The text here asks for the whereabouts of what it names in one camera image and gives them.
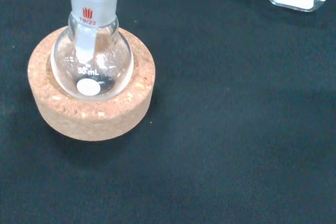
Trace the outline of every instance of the round-bottom flask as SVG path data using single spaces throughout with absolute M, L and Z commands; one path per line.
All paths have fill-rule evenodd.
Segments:
M 91 34 L 95 38 L 93 56 L 76 51 L 78 26 L 81 33 L 96 33 Z M 133 73 L 133 54 L 118 28 L 117 17 L 108 26 L 92 29 L 79 24 L 70 14 L 69 26 L 58 37 L 51 53 L 55 79 L 66 92 L 86 101 L 103 101 L 127 86 Z

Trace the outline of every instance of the red logo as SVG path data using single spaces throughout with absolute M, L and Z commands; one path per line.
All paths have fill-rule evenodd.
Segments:
M 92 12 L 91 9 L 83 8 L 83 16 L 85 18 L 92 18 Z

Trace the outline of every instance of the flask neck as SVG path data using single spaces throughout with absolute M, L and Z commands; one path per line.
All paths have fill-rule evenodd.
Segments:
M 71 7 L 79 24 L 98 28 L 115 20 L 117 0 L 71 0 Z

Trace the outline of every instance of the dark fabric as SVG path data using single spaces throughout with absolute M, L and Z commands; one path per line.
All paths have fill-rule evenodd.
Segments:
M 50 128 L 28 85 L 70 0 L 0 10 L 0 223 L 336 223 L 335 0 L 119 0 L 156 83 L 142 122 L 99 143 Z

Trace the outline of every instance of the cork flask stand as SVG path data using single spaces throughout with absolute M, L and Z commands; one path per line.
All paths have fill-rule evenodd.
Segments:
M 140 39 L 119 28 L 134 56 L 129 84 L 107 101 L 79 100 L 59 86 L 50 64 L 52 47 L 66 28 L 45 37 L 28 63 L 29 85 L 43 119 L 59 133 L 83 141 L 108 140 L 130 131 L 143 119 L 150 105 L 155 81 L 151 53 Z

